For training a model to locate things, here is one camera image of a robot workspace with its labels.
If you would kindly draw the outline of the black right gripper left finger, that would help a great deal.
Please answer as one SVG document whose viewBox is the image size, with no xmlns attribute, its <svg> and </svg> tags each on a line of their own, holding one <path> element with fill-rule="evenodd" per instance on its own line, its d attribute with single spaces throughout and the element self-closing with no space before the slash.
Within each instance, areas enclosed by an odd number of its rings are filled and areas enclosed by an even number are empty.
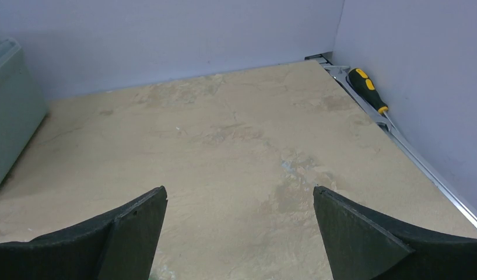
<svg viewBox="0 0 477 280">
<path fill-rule="evenodd" d="M 73 226 L 0 243 L 0 279 L 148 279 L 166 207 L 156 187 Z"/>
</svg>

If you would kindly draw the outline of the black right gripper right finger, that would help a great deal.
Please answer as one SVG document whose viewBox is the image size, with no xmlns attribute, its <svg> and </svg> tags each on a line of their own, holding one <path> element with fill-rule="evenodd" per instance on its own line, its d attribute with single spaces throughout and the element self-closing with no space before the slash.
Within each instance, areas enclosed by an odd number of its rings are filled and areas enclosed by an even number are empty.
<svg viewBox="0 0 477 280">
<path fill-rule="evenodd" d="M 334 279 L 477 279 L 477 239 L 411 225 L 324 186 L 313 197 Z"/>
</svg>

